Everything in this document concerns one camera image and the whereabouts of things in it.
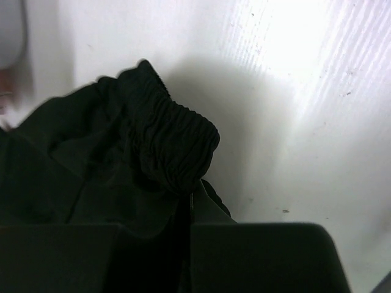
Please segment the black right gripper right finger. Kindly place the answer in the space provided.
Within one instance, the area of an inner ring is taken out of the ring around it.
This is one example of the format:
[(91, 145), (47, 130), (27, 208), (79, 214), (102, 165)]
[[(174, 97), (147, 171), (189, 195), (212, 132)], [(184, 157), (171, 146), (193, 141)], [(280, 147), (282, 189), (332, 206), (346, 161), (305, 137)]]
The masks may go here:
[(334, 241), (312, 223), (196, 224), (193, 292), (350, 292)]

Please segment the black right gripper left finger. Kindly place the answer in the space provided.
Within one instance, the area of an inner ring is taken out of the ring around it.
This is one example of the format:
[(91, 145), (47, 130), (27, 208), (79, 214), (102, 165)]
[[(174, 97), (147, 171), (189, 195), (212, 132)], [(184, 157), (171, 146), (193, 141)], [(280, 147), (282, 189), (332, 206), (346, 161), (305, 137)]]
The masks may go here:
[(163, 235), (109, 224), (1, 227), (1, 292), (176, 292), (180, 271)]

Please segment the black trousers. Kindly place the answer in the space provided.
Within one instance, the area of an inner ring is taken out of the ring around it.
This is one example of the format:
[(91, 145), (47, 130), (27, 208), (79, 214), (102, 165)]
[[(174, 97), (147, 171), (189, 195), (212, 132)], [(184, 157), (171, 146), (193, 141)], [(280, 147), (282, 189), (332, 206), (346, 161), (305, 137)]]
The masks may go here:
[(1, 224), (159, 230), (208, 171), (219, 141), (215, 125), (173, 101), (142, 60), (1, 131)]

